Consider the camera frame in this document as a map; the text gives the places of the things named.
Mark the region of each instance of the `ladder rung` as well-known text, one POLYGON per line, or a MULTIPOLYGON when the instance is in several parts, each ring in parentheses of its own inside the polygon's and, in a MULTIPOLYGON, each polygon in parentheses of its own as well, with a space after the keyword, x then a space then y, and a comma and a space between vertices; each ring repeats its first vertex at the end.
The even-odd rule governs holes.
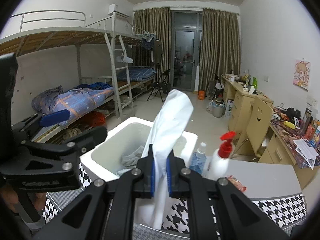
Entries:
POLYGON ((126 88, 126 87, 128 87, 128 86, 130 86, 130 84, 126 84, 126 85, 124 85, 124 86, 122 86, 122 87, 119 87, 118 90, 120 90, 120 89, 122 89, 122 88, 126 88))
POLYGON ((124 69, 124 68, 127 68, 127 67, 119 67, 119 68, 116 68, 116 70, 120 70, 120 69, 124 69))
POLYGON ((132 101, 130 100, 129 102, 126 102, 124 105, 121 105, 121 109, 125 108, 126 106, 128 106, 129 104, 131 104, 132 101))

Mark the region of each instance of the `trash can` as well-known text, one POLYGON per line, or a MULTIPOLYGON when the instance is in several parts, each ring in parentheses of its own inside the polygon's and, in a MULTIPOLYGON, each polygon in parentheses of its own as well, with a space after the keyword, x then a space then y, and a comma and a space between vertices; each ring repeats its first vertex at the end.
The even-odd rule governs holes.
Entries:
MULTIPOLYGON (((106 140, 95 149, 80 157, 81 163, 91 180, 105 181, 118 179, 116 172, 124 169, 123 155, 129 155, 140 145, 145 146, 153 122, 137 117, 126 121, 108 132, 106 140)), ((189 163, 198 136, 184 131, 173 147, 174 155, 189 163)))
POLYGON ((224 104, 224 101, 218 98, 213 102, 212 115, 214 117, 220 118, 223 116, 223 112, 225 109, 226 109, 226 105, 224 104))

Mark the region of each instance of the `black chair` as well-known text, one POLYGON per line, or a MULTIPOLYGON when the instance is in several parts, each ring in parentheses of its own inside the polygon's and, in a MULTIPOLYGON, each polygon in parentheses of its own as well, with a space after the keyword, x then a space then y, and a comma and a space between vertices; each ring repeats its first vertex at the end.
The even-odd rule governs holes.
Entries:
POLYGON ((163 99, 162 99, 162 95, 161 95, 161 89, 164 87, 164 86, 167 86, 169 84, 169 73, 170 73, 170 69, 167 69, 166 71, 163 71, 162 74, 159 76, 159 79, 158 79, 158 82, 153 82, 151 83, 150 87, 152 87, 152 91, 147 99, 147 101, 149 100, 150 96, 152 94, 155 93, 155 96, 157 95, 157 93, 159 92, 160 93, 160 97, 161 97, 161 100, 162 102, 163 99))

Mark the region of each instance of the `curtain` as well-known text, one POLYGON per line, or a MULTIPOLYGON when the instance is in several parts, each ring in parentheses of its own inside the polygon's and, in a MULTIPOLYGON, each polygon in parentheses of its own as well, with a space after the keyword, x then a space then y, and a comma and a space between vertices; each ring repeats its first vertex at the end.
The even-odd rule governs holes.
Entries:
MULTIPOLYGON (((156 36, 162 42, 161 64, 157 69, 157 76, 169 69, 171 49, 171 12, 170 7, 151 8, 135 11, 133 25, 137 28, 156 32, 156 36)), ((153 66, 151 51, 137 46, 135 61, 136 66, 153 66)))
POLYGON ((204 8, 199 88, 207 91, 214 74, 240 72, 240 39, 235 13, 204 8))

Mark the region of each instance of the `cartoon girl drawing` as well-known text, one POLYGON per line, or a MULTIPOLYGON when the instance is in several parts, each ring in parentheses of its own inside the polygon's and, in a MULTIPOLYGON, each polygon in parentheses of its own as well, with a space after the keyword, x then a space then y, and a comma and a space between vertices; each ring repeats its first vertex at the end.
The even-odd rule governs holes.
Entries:
POLYGON ((309 86, 309 72, 310 69, 307 65, 310 62, 298 61, 296 64, 296 72, 294 73, 293 83, 305 89, 308 89, 309 86))

